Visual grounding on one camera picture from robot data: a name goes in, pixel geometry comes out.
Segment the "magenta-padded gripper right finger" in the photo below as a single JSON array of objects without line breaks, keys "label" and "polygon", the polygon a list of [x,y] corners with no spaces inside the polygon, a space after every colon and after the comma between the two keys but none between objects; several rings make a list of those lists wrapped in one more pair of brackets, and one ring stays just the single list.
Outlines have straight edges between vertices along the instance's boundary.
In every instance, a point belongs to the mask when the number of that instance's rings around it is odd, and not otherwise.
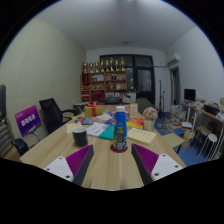
[{"label": "magenta-padded gripper right finger", "polygon": [[182,169],[182,166],[167,154],[158,155],[137,144],[131,146],[131,153],[144,185]]}]

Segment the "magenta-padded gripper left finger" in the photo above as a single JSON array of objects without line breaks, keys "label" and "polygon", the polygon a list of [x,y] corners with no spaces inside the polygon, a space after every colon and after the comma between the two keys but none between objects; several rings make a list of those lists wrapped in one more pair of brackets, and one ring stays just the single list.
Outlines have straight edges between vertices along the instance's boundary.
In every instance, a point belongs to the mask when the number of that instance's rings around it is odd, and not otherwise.
[{"label": "magenta-padded gripper left finger", "polygon": [[57,157],[45,171],[81,186],[93,155],[93,146],[89,145],[68,157]]}]

